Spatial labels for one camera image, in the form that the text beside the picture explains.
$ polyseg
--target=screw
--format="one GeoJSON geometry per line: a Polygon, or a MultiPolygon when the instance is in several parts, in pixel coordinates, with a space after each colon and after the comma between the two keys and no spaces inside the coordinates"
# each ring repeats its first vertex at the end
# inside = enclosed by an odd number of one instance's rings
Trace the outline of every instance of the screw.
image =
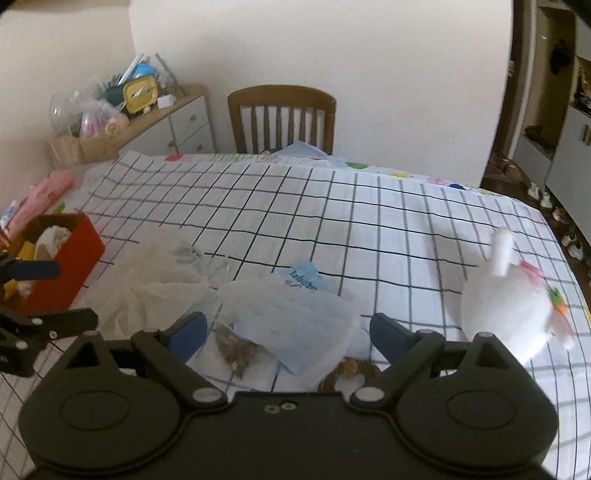
{"type": "Polygon", "coordinates": [[[355,391],[355,396],[363,402],[371,403],[380,401],[386,396],[384,391],[376,387],[361,387],[355,391]]]}
{"type": "Polygon", "coordinates": [[[265,408],[263,408],[263,410],[265,411],[265,413],[275,415],[276,413],[279,413],[281,409],[277,405],[265,405],[265,408]]]}
{"type": "Polygon", "coordinates": [[[291,401],[285,401],[281,404],[281,408],[283,408],[283,410],[295,410],[297,408],[297,404],[293,403],[291,401]]]}
{"type": "Polygon", "coordinates": [[[223,397],[223,392],[217,388],[203,387],[193,392],[193,399],[201,403],[215,403],[223,397]]]}

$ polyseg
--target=cardboard box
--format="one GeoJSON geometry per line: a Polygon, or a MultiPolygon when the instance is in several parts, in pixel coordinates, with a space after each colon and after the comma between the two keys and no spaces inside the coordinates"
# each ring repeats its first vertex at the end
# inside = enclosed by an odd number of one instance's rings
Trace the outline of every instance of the cardboard box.
{"type": "Polygon", "coordinates": [[[90,219],[84,213],[41,215],[31,220],[24,231],[8,247],[11,255],[17,256],[25,241],[32,244],[45,229],[58,225],[72,234],[60,247],[55,261],[61,265],[61,274],[53,280],[39,280],[33,291],[23,299],[17,294],[7,306],[26,314],[67,310],[84,285],[84,281],[105,252],[105,246],[90,219]]]}

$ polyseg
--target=wooden chair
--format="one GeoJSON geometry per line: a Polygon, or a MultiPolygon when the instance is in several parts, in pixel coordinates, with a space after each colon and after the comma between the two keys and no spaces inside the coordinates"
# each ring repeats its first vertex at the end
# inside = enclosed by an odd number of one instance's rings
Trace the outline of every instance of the wooden chair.
{"type": "Polygon", "coordinates": [[[329,155],[332,154],[335,138],[336,100],[328,93],[297,85],[259,85],[231,93],[228,96],[228,107],[238,153],[247,153],[242,109],[250,108],[251,110],[252,149],[253,153],[260,153],[264,150],[271,150],[269,108],[275,107],[277,109],[275,114],[275,149],[283,147],[281,110],[289,108],[287,144],[285,146],[294,142],[296,130],[294,110],[300,110],[299,139],[321,148],[329,155]],[[257,107],[263,107],[263,149],[259,149],[257,107]],[[306,138],[306,117],[309,109],[312,110],[310,138],[306,138]],[[324,127],[321,126],[321,132],[323,132],[322,144],[318,145],[320,142],[320,135],[317,134],[318,116],[321,111],[324,112],[324,127]]]}

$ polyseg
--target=wall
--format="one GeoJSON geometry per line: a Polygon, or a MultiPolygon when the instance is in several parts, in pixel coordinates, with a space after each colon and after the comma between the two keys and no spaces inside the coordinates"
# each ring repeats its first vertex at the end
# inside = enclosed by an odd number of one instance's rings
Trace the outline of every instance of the wall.
{"type": "Polygon", "coordinates": [[[336,155],[480,183],[511,0],[132,0],[130,17],[136,51],[206,85],[220,152],[229,93],[298,83],[336,97],[336,155]]]}
{"type": "Polygon", "coordinates": [[[29,0],[0,17],[0,206],[51,170],[48,107],[134,58],[126,0],[29,0]]]}

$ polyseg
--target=pink item in plastic bag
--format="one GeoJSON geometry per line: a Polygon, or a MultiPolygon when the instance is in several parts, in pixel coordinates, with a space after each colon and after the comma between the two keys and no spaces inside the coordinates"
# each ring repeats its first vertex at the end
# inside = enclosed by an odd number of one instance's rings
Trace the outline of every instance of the pink item in plastic bag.
{"type": "Polygon", "coordinates": [[[62,170],[51,172],[37,185],[31,187],[29,196],[6,226],[8,238],[14,240],[31,220],[45,212],[73,184],[72,174],[62,170]]]}

